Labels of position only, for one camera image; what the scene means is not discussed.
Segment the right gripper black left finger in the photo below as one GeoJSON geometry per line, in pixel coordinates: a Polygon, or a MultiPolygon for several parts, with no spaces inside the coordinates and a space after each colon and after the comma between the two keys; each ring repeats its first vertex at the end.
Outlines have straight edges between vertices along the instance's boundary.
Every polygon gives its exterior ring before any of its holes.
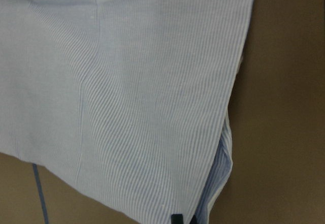
{"type": "Polygon", "coordinates": [[[172,214],[171,215],[171,224],[183,224],[183,215],[182,214],[172,214]]]}

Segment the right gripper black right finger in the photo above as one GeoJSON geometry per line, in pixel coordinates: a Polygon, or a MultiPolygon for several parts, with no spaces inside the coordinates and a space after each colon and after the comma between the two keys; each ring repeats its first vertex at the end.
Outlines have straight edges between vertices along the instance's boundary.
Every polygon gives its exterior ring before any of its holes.
{"type": "Polygon", "coordinates": [[[189,224],[198,224],[198,221],[197,221],[197,218],[196,218],[195,215],[193,215],[193,217],[192,217],[192,219],[191,219],[191,221],[190,221],[189,224]]]}

